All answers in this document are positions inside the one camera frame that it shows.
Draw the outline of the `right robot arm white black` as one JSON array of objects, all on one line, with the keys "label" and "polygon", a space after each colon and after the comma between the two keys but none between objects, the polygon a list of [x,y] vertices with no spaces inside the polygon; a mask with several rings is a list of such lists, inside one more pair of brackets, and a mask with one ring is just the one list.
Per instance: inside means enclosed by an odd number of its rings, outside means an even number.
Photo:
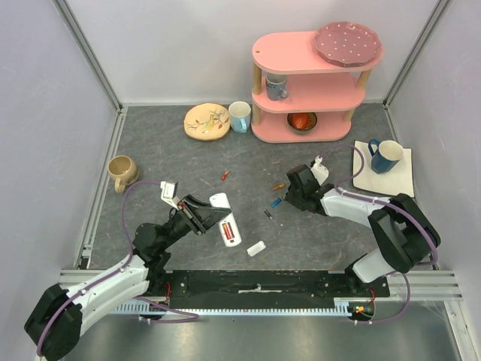
[{"label": "right robot arm white black", "polygon": [[361,296],[371,282],[392,272],[408,273],[434,255],[440,236],[411,197],[371,198],[350,193],[333,184],[325,186],[313,169],[300,165],[287,173],[286,201],[301,211],[339,217],[368,227],[377,249],[354,261],[344,277],[346,291]]}]

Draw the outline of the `red yellow battery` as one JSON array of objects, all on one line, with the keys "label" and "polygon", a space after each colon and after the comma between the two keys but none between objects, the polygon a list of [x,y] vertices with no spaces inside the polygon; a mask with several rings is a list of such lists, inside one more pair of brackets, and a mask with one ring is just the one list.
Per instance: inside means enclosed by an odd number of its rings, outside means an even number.
[{"label": "red yellow battery", "polygon": [[225,236],[228,240],[231,240],[233,239],[233,234],[232,234],[232,230],[231,230],[231,226],[230,226],[230,223],[226,222],[222,225],[223,229],[224,229],[224,233],[225,233]]}]

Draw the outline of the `white remote control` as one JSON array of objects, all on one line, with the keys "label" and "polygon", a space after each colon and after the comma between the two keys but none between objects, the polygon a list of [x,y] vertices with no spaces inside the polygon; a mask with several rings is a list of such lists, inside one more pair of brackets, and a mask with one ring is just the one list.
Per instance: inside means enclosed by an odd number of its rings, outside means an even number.
[{"label": "white remote control", "polygon": [[[217,193],[213,196],[210,197],[210,203],[213,205],[213,206],[217,206],[217,207],[224,207],[224,208],[230,208],[231,209],[231,206],[230,206],[230,203],[229,203],[229,200],[228,200],[228,197],[225,193]],[[230,223],[230,226],[231,226],[231,230],[232,230],[232,234],[233,234],[233,239],[231,240],[228,240],[225,236],[225,233],[224,233],[224,229],[222,227],[222,225],[224,223]],[[221,236],[222,236],[222,239],[224,241],[224,244],[226,247],[236,247],[238,246],[241,242],[242,242],[242,239],[241,239],[241,234],[239,232],[239,229],[237,227],[237,223],[236,223],[236,220],[234,218],[234,215],[233,215],[233,212],[231,212],[230,215],[228,215],[227,217],[223,218],[220,222],[219,222],[219,230],[220,230],[220,233],[221,233]]]}]

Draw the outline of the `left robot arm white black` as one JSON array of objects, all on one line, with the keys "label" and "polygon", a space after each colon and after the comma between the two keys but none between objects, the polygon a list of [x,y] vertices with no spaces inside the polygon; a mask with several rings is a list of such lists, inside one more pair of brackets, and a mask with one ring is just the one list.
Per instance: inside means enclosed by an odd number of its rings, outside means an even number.
[{"label": "left robot arm white black", "polygon": [[142,223],[136,229],[132,251],[116,265],[70,288],[48,287],[24,326],[37,354],[46,360],[60,360],[94,323],[124,301],[144,293],[159,295],[171,256],[167,249],[188,233],[203,235],[231,216],[225,193],[211,196],[209,202],[187,195],[162,225]]}]

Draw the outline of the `white battery cover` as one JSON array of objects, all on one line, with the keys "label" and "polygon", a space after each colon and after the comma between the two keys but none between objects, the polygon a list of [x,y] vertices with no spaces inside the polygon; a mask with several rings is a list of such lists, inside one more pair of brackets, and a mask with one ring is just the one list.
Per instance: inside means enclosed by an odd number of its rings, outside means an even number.
[{"label": "white battery cover", "polygon": [[251,257],[254,257],[258,253],[263,251],[265,248],[266,248],[266,244],[263,241],[259,241],[247,249],[247,254]]}]

